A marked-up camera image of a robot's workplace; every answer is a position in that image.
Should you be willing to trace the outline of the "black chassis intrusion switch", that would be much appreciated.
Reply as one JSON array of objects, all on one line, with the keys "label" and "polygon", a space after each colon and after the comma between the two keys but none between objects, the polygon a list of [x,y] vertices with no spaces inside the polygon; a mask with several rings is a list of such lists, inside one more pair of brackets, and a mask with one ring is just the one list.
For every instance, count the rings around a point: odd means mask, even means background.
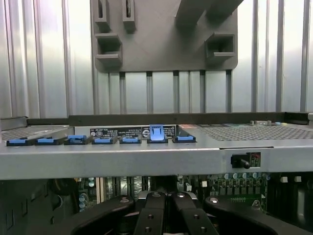
[{"label": "black chassis intrusion switch", "polygon": [[232,168],[250,169],[261,166],[261,153],[248,152],[244,154],[233,154],[231,156]]}]

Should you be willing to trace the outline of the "open black PC case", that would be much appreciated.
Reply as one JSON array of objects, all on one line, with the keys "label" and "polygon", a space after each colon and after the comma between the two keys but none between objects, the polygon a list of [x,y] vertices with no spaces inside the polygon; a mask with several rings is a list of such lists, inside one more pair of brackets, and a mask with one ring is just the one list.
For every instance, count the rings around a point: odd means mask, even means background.
[{"label": "open black PC case", "polygon": [[[168,143],[147,143],[153,124],[163,125]],[[64,145],[68,135],[87,139],[84,145]],[[187,135],[196,142],[172,142],[172,136]],[[122,136],[142,143],[120,144]],[[109,137],[116,143],[91,143]],[[28,146],[6,146],[19,138],[27,138]],[[35,145],[40,138],[56,144]],[[231,156],[248,152],[261,153],[261,166],[232,168]],[[310,174],[313,183],[313,113],[0,118],[0,235],[30,235],[38,222],[53,225],[82,212],[77,178],[254,172],[293,174],[296,181]]]}]

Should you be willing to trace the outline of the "grey plastic parts rack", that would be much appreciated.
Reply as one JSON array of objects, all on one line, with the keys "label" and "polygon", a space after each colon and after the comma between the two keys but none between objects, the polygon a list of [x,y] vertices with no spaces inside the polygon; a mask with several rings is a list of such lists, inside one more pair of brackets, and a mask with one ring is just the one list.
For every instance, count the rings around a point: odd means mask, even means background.
[{"label": "grey plastic parts rack", "polygon": [[238,64],[244,0],[90,0],[101,72],[225,71]]}]

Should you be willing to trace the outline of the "green motherboard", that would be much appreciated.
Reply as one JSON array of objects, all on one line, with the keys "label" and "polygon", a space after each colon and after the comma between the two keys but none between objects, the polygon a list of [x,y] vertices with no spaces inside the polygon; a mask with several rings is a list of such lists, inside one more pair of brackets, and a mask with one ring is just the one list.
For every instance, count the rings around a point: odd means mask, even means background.
[{"label": "green motherboard", "polygon": [[[206,197],[224,196],[233,203],[261,206],[266,209],[267,180],[265,174],[225,173],[210,175],[178,175],[174,178],[178,191],[194,193],[200,201]],[[77,178],[79,210],[82,212],[121,194],[135,200],[145,191],[166,191],[170,178],[148,176]]]}]

